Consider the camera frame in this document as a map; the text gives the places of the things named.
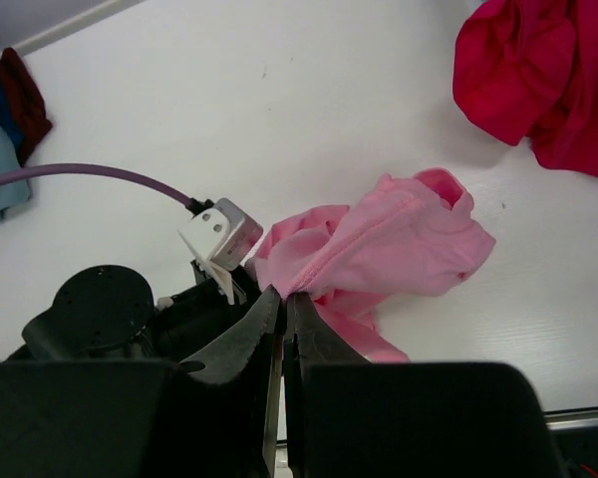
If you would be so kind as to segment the pink t shirt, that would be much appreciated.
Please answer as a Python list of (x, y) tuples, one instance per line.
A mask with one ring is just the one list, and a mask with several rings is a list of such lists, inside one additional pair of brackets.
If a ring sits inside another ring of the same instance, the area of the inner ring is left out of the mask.
[(356, 205), (324, 205), (274, 224), (246, 264), (282, 299), (305, 293), (323, 321), (370, 362), (406, 362), (383, 339), (376, 308), (397, 294), (437, 297), (473, 275), (494, 238), (447, 170), (382, 175)]

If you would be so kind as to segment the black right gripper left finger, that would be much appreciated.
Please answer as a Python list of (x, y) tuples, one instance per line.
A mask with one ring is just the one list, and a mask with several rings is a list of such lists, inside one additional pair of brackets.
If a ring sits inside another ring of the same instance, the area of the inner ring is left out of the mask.
[(0, 477), (270, 477), (279, 295), (165, 359), (0, 362)]

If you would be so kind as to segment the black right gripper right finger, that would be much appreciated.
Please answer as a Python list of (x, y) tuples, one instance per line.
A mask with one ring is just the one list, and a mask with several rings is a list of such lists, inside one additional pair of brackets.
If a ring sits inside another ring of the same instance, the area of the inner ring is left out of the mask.
[(372, 363), (286, 304), (288, 464), (297, 477), (562, 477), (527, 378), (500, 362)]

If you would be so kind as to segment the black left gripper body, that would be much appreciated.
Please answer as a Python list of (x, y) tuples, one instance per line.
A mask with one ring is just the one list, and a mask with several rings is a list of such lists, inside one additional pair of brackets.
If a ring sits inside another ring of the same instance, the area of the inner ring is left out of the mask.
[(192, 271), (192, 287), (155, 299), (149, 282), (131, 268), (85, 269), (26, 324), (23, 345), (8, 359), (182, 361), (235, 325), (260, 296), (243, 267), (231, 274), (233, 304), (199, 266)]

